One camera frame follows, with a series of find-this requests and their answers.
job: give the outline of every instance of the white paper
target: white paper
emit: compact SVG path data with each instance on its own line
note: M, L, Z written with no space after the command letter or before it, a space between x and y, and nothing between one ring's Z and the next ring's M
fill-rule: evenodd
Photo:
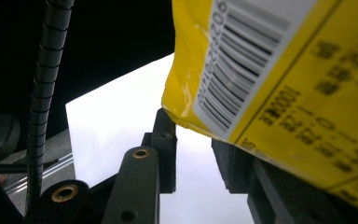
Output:
M76 179L92 187L116 174L124 153L152 132L172 60L150 63L66 105ZM225 189L211 139L176 131L176 192L160 195L160 223L254 223L246 195Z

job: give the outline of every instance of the yellow package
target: yellow package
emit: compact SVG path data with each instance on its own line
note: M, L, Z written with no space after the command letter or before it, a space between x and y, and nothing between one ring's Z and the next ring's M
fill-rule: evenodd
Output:
M162 105L358 207L358 0L174 0Z

